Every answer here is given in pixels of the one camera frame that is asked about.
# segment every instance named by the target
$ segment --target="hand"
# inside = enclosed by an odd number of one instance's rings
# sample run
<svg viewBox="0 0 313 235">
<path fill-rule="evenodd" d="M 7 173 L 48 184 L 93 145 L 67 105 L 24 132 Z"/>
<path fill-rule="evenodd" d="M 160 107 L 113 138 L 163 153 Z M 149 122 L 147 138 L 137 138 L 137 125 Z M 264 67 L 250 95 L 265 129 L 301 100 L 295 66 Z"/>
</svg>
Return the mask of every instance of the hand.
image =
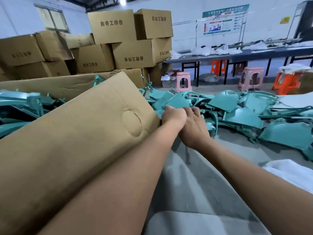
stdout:
<svg viewBox="0 0 313 235">
<path fill-rule="evenodd" d="M 162 114 L 162 124 L 170 123 L 175 129 L 181 131 L 187 119 L 186 111 L 183 108 L 175 109 L 172 106 L 166 106 L 165 112 Z"/>
<path fill-rule="evenodd" d="M 197 150 L 202 142 L 211 140 L 204 118 L 201 117 L 198 107 L 185 107 L 187 114 L 186 124 L 180 131 L 179 138 L 189 148 Z"/>
</svg>

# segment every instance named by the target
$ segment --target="cardboard box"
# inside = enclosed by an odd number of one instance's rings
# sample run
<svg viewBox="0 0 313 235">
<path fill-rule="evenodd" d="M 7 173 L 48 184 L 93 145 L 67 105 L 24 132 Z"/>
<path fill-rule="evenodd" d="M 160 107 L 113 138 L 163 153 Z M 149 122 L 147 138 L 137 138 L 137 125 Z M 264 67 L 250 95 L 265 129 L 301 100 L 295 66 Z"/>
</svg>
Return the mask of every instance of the cardboard box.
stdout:
<svg viewBox="0 0 313 235">
<path fill-rule="evenodd" d="M 0 58 L 8 66 L 45 61 L 33 34 L 0 39 Z"/>
<path fill-rule="evenodd" d="M 157 63 L 154 67 L 148 68 L 149 79 L 152 85 L 162 85 L 161 77 L 171 70 L 173 70 L 173 65 L 170 63 Z"/>
<path fill-rule="evenodd" d="M 171 38 L 113 43 L 117 69 L 148 68 L 171 56 Z"/>
<path fill-rule="evenodd" d="M 133 10 L 88 13 L 95 43 L 137 40 Z"/>
<path fill-rule="evenodd" d="M 5 211 L 0 234 L 36 233 L 86 183 L 158 128 L 160 119 L 125 73 L 96 87 L 93 78 L 0 82 L 0 89 L 72 98 L 0 140 L 0 191 L 5 192 L 0 193 Z"/>
<path fill-rule="evenodd" d="M 108 72 L 115 69 L 110 44 L 96 44 L 72 50 L 79 73 Z"/>
<path fill-rule="evenodd" d="M 30 63 L 15 67 L 19 79 L 57 77 L 70 75 L 64 61 Z"/>
<path fill-rule="evenodd" d="M 173 37 L 170 11 L 140 9 L 135 12 L 137 39 Z"/>
<path fill-rule="evenodd" d="M 95 44 L 94 37 L 92 33 L 90 34 L 76 34 L 76 35 L 65 35 L 65 40 L 67 47 L 79 48 Z"/>
<path fill-rule="evenodd" d="M 118 69 L 115 72 L 125 72 L 129 79 L 135 84 L 137 88 L 144 88 L 149 82 L 149 74 L 147 68 L 133 68 L 133 69 Z"/>
<path fill-rule="evenodd" d="M 71 50 L 67 47 L 65 36 L 51 30 L 35 33 L 39 47 L 48 61 L 73 59 Z"/>
</svg>

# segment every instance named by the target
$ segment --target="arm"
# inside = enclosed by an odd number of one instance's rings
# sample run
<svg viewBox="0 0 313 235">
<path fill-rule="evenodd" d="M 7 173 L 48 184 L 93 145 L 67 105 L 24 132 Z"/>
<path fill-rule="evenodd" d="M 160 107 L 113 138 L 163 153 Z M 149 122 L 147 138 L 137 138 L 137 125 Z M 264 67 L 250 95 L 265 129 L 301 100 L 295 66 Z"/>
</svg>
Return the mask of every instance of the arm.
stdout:
<svg viewBox="0 0 313 235">
<path fill-rule="evenodd" d="M 198 108 L 185 108 L 180 132 L 233 186 L 272 235 L 312 234 L 313 195 L 231 152 L 210 138 Z"/>
<path fill-rule="evenodd" d="M 186 122 L 167 107 L 162 126 L 84 188 L 40 235 L 140 234 L 167 154 Z"/>
</svg>

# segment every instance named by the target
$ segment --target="white plastic sheet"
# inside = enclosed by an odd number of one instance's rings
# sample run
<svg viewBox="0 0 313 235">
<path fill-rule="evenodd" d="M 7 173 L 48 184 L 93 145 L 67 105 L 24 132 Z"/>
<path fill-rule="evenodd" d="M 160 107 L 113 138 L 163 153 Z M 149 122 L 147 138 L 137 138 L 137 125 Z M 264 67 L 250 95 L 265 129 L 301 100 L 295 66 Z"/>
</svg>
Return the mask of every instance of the white plastic sheet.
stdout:
<svg viewBox="0 0 313 235">
<path fill-rule="evenodd" d="M 268 162 L 263 169 L 313 194 L 313 170 L 290 159 Z"/>
</svg>

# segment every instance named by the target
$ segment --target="orange plastic stool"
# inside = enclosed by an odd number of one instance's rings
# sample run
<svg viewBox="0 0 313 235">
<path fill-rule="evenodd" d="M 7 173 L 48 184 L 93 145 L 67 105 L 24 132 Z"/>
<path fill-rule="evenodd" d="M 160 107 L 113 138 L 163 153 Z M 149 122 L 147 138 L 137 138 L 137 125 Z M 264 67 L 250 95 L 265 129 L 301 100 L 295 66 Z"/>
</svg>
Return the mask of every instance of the orange plastic stool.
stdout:
<svg viewBox="0 0 313 235">
<path fill-rule="evenodd" d="M 287 95 L 289 92 L 299 88 L 300 83 L 298 82 L 302 72 L 295 72 L 294 74 L 283 74 L 279 73 L 272 86 L 272 90 L 278 90 L 277 95 Z"/>
<path fill-rule="evenodd" d="M 226 60 L 222 60 L 224 67 L 222 67 L 222 71 L 225 74 L 226 70 Z M 212 68 L 211 68 L 211 73 L 214 73 L 214 75 L 219 76 L 219 69 L 221 67 L 221 61 L 212 61 Z"/>
</svg>

